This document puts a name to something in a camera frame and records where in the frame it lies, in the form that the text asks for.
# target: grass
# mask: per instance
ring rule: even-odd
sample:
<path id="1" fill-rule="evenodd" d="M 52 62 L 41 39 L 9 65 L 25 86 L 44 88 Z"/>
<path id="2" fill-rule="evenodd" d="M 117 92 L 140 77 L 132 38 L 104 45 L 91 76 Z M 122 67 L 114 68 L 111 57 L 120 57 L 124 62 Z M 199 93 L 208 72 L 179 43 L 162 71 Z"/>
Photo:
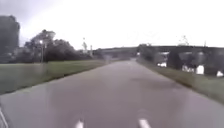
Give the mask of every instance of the grass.
<path id="1" fill-rule="evenodd" d="M 49 62 L 46 64 L 1 64 L 0 94 L 105 65 L 103 60 Z"/>
<path id="2" fill-rule="evenodd" d="M 158 72 L 168 78 L 171 78 L 181 83 L 182 85 L 193 89 L 196 92 L 204 94 L 209 98 L 212 98 L 224 104 L 223 78 L 207 77 L 170 68 L 158 67 L 156 65 L 150 64 L 148 61 L 143 59 L 138 59 L 137 61 L 155 72 Z"/>

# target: street light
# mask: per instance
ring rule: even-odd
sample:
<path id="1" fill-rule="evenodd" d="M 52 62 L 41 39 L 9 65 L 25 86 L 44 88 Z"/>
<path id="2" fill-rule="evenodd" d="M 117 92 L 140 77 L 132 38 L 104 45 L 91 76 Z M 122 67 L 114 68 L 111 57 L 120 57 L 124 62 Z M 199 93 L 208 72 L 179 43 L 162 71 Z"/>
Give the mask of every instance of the street light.
<path id="1" fill-rule="evenodd" d="M 40 42 L 40 44 L 41 44 L 41 63 L 43 63 L 43 61 L 44 61 L 44 44 L 43 44 L 43 40 L 40 40 L 39 41 Z"/>

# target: treeline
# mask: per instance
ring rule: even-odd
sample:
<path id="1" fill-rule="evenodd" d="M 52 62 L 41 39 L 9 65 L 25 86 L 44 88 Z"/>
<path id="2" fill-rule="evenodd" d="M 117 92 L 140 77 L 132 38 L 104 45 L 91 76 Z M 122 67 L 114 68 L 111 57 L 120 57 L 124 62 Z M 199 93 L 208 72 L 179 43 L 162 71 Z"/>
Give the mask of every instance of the treeline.
<path id="1" fill-rule="evenodd" d="M 89 53 L 75 50 L 68 41 L 54 40 L 55 32 L 43 30 L 23 47 L 9 53 L 9 63 L 34 63 L 91 59 Z"/>
<path id="2" fill-rule="evenodd" d="M 224 55 L 216 49 L 205 47 L 201 51 L 192 48 L 192 51 L 182 51 L 187 46 L 177 46 L 170 49 L 167 55 L 160 54 L 159 49 L 151 45 L 141 44 L 138 46 L 138 52 L 141 57 L 157 65 L 158 63 L 166 62 L 168 68 L 182 70 L 183 66 L 193 69 L 199 65 L 204 66 L 204 74 L 216 76 L 218 71 L 224 73 Z"/>

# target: tree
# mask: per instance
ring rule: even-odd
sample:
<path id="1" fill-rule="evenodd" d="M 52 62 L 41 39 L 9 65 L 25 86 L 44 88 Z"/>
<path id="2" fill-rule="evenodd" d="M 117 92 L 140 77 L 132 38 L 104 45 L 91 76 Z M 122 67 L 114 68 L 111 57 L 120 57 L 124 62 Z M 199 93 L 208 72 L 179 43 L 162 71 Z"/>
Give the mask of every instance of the tree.
<path id="1" fill-rule="evenodd" d="M 179 56 L 178 47 L 175 47 L 168 54 L 167 67 L 177 69 L 177 70 L 181 70 L 182 66 L 183 66 L 183 63 L 182 63 L 182 60 Z"/>
<path id="2" fill-rule="evenodd" d="M 53 31 L 41 31 L 29 42 L 26 42 L 24 47 L 16 49 L 10 62 L 32 63 L 91 59 L 88 53 L 75 51 L 68 41 L 54 40 L 54 35 Z"/>
<path id="3" fill-rule="evenodd" d="M 188 46 L 188 45 L 189 45 L 188 39 L 186 35 L 183 35 L 182 38 L 179 40 L 178 46 Z"/>
<path id="4" fill-rule="evenodd" d="M 156 49 L 151 47 L 151 45 L 140 44 L 137 48 L 137 51 L 140 52 L 141 57 L 144 59 L 153 62 L 156 54 Z"/>

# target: wet road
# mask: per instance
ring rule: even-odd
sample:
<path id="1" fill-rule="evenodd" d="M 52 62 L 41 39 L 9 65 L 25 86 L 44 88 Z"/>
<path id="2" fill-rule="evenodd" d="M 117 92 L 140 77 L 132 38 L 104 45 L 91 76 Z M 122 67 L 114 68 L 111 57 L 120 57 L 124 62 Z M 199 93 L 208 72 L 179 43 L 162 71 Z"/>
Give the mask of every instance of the wet road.
<path id="1" fill-rule="evenodd" d="M 223 128 L 224 107 L 134 61 L 0 97 L 10 128 Z"/>

